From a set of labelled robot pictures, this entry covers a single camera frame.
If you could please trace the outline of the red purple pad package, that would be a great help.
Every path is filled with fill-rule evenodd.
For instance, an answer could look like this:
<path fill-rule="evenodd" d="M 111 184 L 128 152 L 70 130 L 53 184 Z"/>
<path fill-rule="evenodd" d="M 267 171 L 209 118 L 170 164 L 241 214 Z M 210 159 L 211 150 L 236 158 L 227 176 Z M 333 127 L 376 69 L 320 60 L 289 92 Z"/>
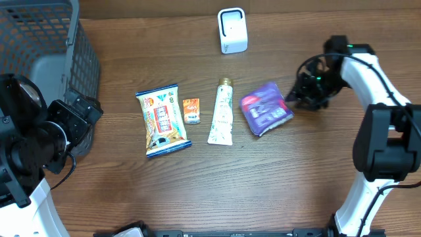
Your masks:
<path fill-rule="evenodd" d="M 259 137 L 294 117 L 274 82 L 268 82 L 242 97 L 239 107 L 251 132 Z"/>

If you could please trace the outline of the small orange packet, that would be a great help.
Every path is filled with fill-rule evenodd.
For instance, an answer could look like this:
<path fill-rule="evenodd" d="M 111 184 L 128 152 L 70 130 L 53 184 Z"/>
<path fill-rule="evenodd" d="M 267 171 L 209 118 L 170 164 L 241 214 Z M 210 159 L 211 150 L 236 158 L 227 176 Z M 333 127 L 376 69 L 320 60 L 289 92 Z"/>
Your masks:
<path fill-rule="evenodd" d="M 199 124 L 200 121 L 200 100 L 199 98 L 183 100 L 184 122 L 186 124 Z"/>

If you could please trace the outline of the gold blue wipes packet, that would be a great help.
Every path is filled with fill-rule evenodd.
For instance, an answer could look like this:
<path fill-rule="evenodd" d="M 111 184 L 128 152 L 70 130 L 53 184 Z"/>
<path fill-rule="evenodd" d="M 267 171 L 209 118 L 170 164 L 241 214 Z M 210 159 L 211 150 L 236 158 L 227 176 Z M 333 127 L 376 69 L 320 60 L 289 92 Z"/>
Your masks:
<path fill-rule="evenodd" d="M 192 145 L 187 138 L 180 105 L 178 85 L 171 84 L 136 92 L 146 127 L 146 156 L 166 155 Z"/>

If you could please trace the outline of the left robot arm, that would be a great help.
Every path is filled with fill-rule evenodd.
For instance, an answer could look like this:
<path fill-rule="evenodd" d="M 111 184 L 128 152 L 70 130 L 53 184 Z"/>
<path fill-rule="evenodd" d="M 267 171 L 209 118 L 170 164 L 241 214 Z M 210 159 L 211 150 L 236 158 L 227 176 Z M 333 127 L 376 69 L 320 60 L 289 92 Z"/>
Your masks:
<path fill-rule="evenodd" d="M 68 236 L 45 170 L 59 174 L 101 118 L 98 100 L 72 88 L 47 104 L 25 76 L 1 75 L 1 235 Z"/>

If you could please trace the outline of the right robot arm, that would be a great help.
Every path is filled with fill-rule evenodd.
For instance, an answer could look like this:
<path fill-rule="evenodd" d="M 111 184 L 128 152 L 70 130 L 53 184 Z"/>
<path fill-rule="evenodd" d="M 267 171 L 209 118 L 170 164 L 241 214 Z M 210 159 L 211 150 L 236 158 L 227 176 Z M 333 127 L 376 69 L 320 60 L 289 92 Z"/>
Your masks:
<path fill-rule="evenodd" d="M 294 230 L 299 236 L 385 236 L 371 223 L 393 189 L 420 167 L 420 106 L 411 103 L 390 82 L 370 45 L 351 44 L 346 36 L 332 36 L 324 52 L 308 58 L 296 72 L 286 97 L 309 111 L 326 108 L 343 88 L 358 97 L 365 115 L 353 144 L 357 175 L 343 205 L 325 228 Z"/>

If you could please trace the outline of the white tube with gold cap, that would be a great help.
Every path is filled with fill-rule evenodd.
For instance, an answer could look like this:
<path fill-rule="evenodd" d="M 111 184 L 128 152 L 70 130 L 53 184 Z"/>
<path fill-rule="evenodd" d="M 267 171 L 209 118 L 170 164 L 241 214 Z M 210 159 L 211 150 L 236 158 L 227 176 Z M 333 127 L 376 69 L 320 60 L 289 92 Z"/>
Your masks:
<path fill-rule="evenodd" d="M 215 145 L 233 145 L 233 80 L 219 80 L 211 128 L 207 142 Z"/>

